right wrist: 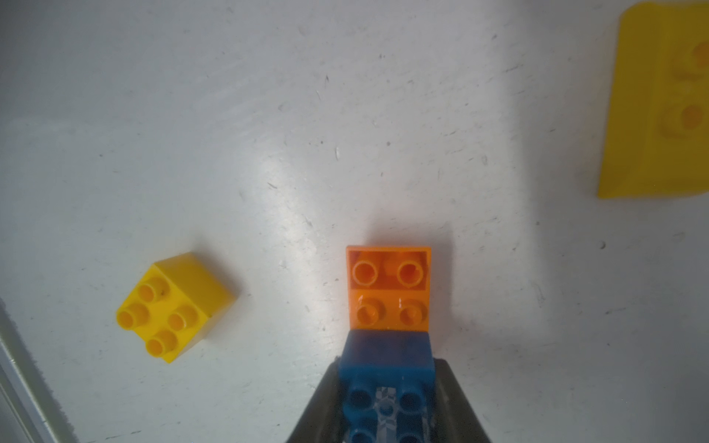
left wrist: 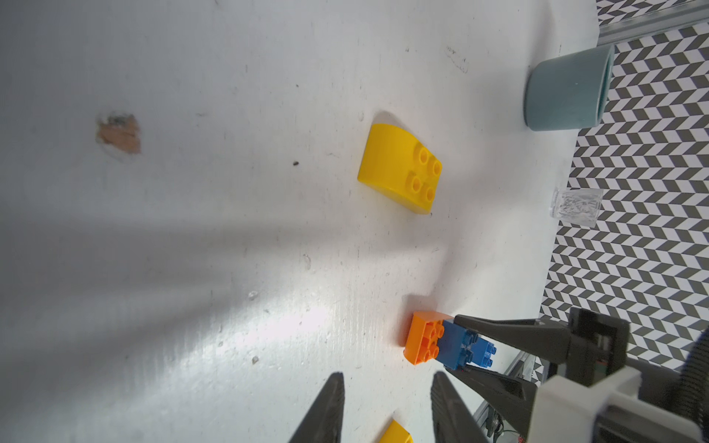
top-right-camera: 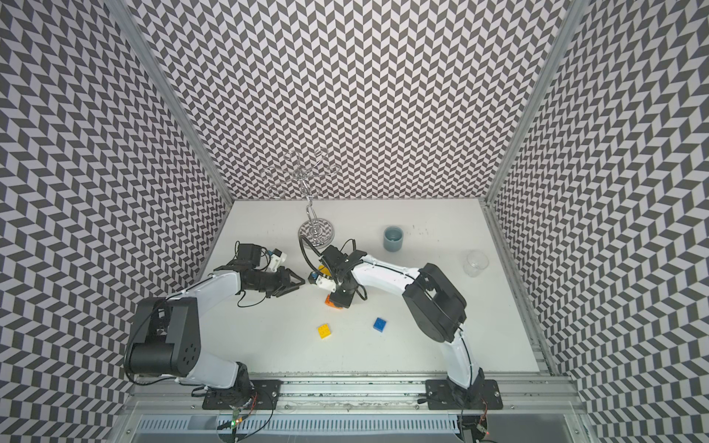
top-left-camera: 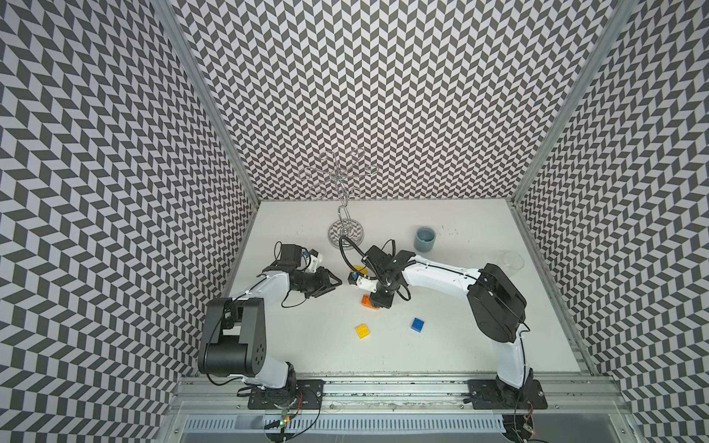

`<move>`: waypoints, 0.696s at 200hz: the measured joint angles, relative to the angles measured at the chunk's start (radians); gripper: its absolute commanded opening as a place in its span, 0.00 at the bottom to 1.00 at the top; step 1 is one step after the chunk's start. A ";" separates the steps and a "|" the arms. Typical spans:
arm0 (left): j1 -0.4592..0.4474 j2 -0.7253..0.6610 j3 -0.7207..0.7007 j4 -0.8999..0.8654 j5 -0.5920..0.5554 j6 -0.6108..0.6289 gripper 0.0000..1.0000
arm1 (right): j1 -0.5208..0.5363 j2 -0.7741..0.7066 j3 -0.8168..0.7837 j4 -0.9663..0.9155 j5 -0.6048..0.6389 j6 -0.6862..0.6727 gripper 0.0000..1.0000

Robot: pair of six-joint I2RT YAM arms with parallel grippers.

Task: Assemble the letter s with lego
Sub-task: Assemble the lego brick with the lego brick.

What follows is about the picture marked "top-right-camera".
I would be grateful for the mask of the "small yellow lego brick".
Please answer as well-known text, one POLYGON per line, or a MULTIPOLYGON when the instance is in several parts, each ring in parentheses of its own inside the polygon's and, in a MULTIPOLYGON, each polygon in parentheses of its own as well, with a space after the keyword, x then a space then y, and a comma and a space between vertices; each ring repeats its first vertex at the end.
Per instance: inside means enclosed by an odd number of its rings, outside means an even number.
POLYGON ((325 323, 321 324, 317 327, 317 333, 319 334, 319 337, 324 340, 332 335, 332 331, 330 330, 330 326, 325 323))

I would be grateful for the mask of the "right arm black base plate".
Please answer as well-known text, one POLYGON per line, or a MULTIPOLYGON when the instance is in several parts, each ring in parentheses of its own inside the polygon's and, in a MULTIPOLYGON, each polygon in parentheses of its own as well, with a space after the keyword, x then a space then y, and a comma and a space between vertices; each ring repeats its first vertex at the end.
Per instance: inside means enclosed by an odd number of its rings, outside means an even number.
POLYGON ((426 380, 426 400, 430 410, 489 410, 503 409, 500 389, 496 380, 474 382, 464 389, 450 380, 426 380))

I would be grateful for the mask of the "orange lego brick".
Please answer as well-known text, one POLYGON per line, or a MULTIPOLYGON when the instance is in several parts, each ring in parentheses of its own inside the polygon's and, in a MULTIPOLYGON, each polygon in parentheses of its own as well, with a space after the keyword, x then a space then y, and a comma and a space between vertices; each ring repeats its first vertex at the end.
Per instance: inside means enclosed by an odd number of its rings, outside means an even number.
POLYGON ((329 306, 330 308, 341 309, 340 306, 337 306, 337 305, 332 301, 332 296, 331 296, 331 295, 327 295, 327 296, 326 296, 325 304, 326 304, 327 306, 329 306))

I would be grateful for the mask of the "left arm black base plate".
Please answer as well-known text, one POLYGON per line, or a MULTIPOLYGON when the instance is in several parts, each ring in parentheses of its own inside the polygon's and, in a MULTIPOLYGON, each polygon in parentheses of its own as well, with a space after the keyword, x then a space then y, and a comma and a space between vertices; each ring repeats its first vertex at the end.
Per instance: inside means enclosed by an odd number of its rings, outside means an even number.
POLYGON ((250 384, 236 385, 230 389, 208 388, 203 397, 202 409, 226 411, 272 410, 281 394, 282 380, 251 380, 250 384))

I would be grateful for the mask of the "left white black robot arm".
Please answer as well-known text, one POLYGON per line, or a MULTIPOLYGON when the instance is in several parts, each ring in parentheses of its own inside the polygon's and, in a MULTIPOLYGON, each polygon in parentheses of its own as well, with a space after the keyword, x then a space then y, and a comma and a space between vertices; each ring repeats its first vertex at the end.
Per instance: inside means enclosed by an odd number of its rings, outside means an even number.
POLYGON ((138 384, 137 377, 156 377, 160 381, 175 378, 212 389, 232 389, 239 374, 247 373, 246 366, 201 349, 201 318, 243 291, 272 298, 305 284, 305 279, 284 266, 261 271, 223 265, 205 280, 173 295, 140 301, 124 356, 127 378, 134 384, 138 384))

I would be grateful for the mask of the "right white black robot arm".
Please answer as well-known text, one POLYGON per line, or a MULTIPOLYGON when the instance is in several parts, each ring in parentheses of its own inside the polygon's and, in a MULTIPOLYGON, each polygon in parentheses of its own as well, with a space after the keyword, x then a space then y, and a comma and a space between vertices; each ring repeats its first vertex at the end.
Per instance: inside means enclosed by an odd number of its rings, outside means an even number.
POLYGON ((311 268, 317 275, 311 282, 330 284, 329 299, 336 308, 350 308, 356 297, 366 301, 371 288, 402 298, 419 330, 441 345, 453 404, 467 409, 480 399, 485 372, 463 330, 467 302, 437 265, 406 268, 359 249, 346 254, 331 245, 319 252, 318 260, 321 265, 311 268))

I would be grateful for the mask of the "blue lego brick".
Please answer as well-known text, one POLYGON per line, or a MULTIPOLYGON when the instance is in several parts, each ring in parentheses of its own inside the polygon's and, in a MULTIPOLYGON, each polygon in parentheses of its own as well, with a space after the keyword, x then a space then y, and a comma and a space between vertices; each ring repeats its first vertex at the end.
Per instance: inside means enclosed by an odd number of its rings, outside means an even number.
POLYGON ((383 332, 386 327, 386 324, 387 322, 384 319, 378 317, 374 322, 373 328, 378 332, 383 332))

